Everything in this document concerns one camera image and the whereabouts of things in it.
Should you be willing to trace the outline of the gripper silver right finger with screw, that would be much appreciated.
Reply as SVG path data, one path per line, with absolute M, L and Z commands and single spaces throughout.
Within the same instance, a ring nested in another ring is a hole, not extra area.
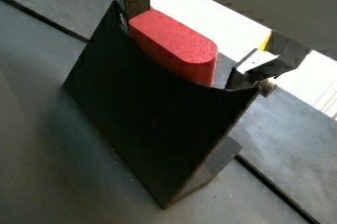
M 305 45 L 270 31 L 261 46 L 232 67 L 225 88 L 241 90 L 260 87 L 266 98 L 278 86 L 274 79 L 299 66 L 309 52 Z

